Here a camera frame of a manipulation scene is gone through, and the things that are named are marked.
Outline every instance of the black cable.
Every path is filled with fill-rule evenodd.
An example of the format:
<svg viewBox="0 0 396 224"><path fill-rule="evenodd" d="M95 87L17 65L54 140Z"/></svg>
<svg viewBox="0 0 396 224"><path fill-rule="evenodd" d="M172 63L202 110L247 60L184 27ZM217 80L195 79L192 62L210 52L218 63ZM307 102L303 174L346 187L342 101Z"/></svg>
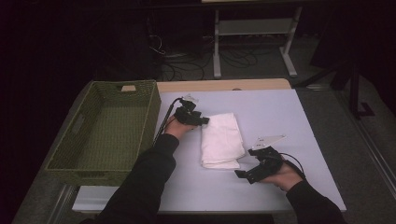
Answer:
<svg viewBox="0 0 396 224"><path fill-rule="evenodd" d="M155 146L155 143L157 142L158 137L161 135L161 133L163 133L163 130L165 128L165 124L166 121L168 121L169 116L171 115L171 112L173 110L173 107L175 105L175 103L179 100L182 100L182 98L176 98L176 100L174 100L174 102L169 106L168 111L166 112L165 118L163 119L163 123L161 124L160 128L158 129L157 135L154 138L154 142L152 143L152 146Z"/></svg>
<svg viewBox="0 0 396 224"><path fill-rule="evenodd" d="M280 154L280 155L285 155L285 156L291 157L291 158L293 158L295 161L297 161L298 164L300 165L301 172L304 174L304 168L303 168L303 166L300 164L300 162L299 162L295 157L293 157L293 156L291 156L291 155L289 155L289 154L287 154L287 153L279 153L279 154Z"/></svg>
<svg viewBox="0 0 396 224"><path fill-rule="evenodd" d="M236 59L245 59L245 60L247 60L247 64L248 65L255 65L255 64L257 64L257 62L258 62L258 60L257 60L257 57L256 57L256 55L254 55L254 54L251 54L251 53L246 53L245 55L240 55L240 54L238 54L238 51L237 50L235 50L234 52L232 52L230 49L228 50L232 55L233 55L233 57L235 57ZM253 59L254 59L254 63L251 63L250 62L250 60L248 59L248 56L250 56L250 57L252 57Z"/></svg>
<svg viewBox="0 0 396 224"><path fill-rule="evenodd" d="M254 55L265 55L265 54L270 54L270 53L272 53L273 51L274 51L274 49L278 49L278 47L277 46L273 46L273 47L271 47L271 49L269 49L268 51L265 51L265 52L263 52L263 53L256 53L256 52L253 52L253 54Z"/></svg>
<svg viewBox="0 0 396 224"><path fill-rule="evenodd" d="M174 121L175 119L176 119L176 118L174 118L174 119L170 120L169 122L167 122L167 123L165 124L165 126L163 127L163 129L165 130L166 127L168 127L168 125L169 125L170 123L172 123L172 121Z"/></svg>
<svg viewBox="0 0 396 224"><path fill-rule="evenodd" d="M172 81L175 78L175 75L176 75L175 67L170 65L170 64L168 64L168 63L163 63L163 65L168 66L168 67L170 67L172 69L173 75L172 75L171 78L167 79L168 81Z"/></svg>
<svg viewBox="0 0 396 224"><path fill-rule="evenodd" d="M167 73L172 73L171 78L169 78L169 76L167 75ZM162 81L164 80L164 77L166 77L166 81L173 81L175 80L179 80L182 75L179 71L163 71L163 75L162 75Z"/></svg>
<svg viewBox="0 0 396 224"><path fill-rule="evenodd" d="M194 62L196 61L199 57L197 56L196 53L186 53L185 55L180 55L180 56L176 56L176 57L164 57L166 61L176 61L176 62L172 62L172 63L190 63L190 62ZM187 61L180 61L178 62L177 60L183 59L183 58L187 58Z"/></svg>
<svg viewBox="0 0 396 224"><path fill-rule="evenodd" d="M232 47L232 46L229 46L229 48L230 48L230 49L233 49L233 50L235 50L235 51L241 51L241 52L244 53L244 55L237 55L237 53L235 53L235 54L236 54L236 56L234 56L235 58L246 58L247 56L253 55L253 52L256 50L256 49L251 49L251 50L249 50L248 52L244 52L243 50L237 49L237 48Z"/></svg>
<svg viewBox="0 0 396 224"><path fill-rule="evenodd" d="M226 56L224 53L220 53L219 55L220 55L221 59L224 62L226 62L228 65L230 65L232 67L236 67L236 68L248 68L249 67L249 64L241 63L241 62L239 62L237 60L234 60L234 59Z"/></svg>
<svg viewBox="0 0 396 224"><path fill-rule="evenodd" d="M203 80L205 77L205 67L209 65L212 59L212 54L207 58L205 63L203 65L200 65L198 63L193 63L194 61L198 61L199 59L202 59L201 57L196 57L196 55L191 54L192 56L195 56L193 58L187 58L186 61L173 61L173 60L166 60L163 65L166 65L172 69L172 72L175 74L180 75L180 80L184 80L183 74L177 70L180 70L182 72L190 72L190 71L201 71L201 77L199 78L200 80Z"/></svg>

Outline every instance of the table surface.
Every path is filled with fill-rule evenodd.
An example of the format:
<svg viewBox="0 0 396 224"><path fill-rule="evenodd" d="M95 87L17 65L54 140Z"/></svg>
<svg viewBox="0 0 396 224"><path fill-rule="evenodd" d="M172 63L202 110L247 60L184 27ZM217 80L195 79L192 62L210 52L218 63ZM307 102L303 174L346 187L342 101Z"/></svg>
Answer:
<svg viewBox="0 0 396 224"><path fill-rule="evenodd" d="M275 89L274 85L269 85L271 82L285 83L284 79L213 81L220 89L236 87L244 91L213 91L212 81L158 83L163 102L157 128L170 103L190 93L199 99L196 110L204 116L235 113L246 150L258 137L285 134L287 138L273 147L296 157L303 165L310 184L345 211L295 90L290 89L290 85L280 88L283 90L271 90ZM196 84L200 84L198 86L201 87L196 87L200 91L186 91L187 86L195 87ZM258 90L260 85L265 90ZM285 193L271 184L249 185L246 179L237 178L232 170L203 168L200 143L199 128L188 132L180 142L174 154L177 168L166 183L160 213L274 213L292 210ZM243 170L258 165L258 161L248 154L238 161ZM83 186L73 210L99 212L115 190L116 187Z"/></svg>

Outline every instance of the black sleeve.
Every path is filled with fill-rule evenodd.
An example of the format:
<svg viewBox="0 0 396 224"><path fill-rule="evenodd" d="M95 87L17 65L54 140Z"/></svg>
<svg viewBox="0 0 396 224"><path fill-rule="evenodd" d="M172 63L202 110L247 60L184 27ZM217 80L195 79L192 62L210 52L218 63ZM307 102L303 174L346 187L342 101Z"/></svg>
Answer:
<svg viewBox="0 0 396 224"><path fill-rule="evenodd" d="M162 134L155 147L139 156L94 223L155 223L165 182L176 167L177 146L177 138Z"/></svg>
<svg viewBox="0 0 396 224"><path fill-rule="evenodd" d="M346 224L340 209L304 180L286 194L299 224Z"/></svg>

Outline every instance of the white cloth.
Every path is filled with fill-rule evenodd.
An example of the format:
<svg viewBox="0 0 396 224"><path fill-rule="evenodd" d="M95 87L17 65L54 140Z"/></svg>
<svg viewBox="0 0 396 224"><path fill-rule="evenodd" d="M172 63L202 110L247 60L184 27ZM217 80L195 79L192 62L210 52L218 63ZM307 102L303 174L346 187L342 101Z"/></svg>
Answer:
<svg viewBox="0 0 396 224"><path fill-rule="evenodd" d="M209 117L202 126L202 165L214 169L239 169L245 155L242 136L233 113Z"/></svg>

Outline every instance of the person's right hand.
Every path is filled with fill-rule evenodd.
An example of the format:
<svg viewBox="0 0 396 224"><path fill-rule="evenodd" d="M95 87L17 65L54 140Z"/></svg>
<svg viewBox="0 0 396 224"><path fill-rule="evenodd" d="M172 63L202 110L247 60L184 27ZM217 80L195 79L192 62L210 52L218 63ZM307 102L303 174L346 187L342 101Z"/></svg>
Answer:
<svg viewBox="0 0 396 224"><path fill-rule="evenodd" d="M178 140L184 135L184 133L188 132L196 128L194 125L182 124L178 122L175 116L171 116L166 122L165 133L172 134Z"/></svg>
<svg viewBox="0 0 396 224"><path fill-rule="evenodd" d="M280 170L274 174L270 175L260 182L262 183L272 183L277 187L288 192L294 185L303 181L303 179L285 162L283 162Z"/></svg>

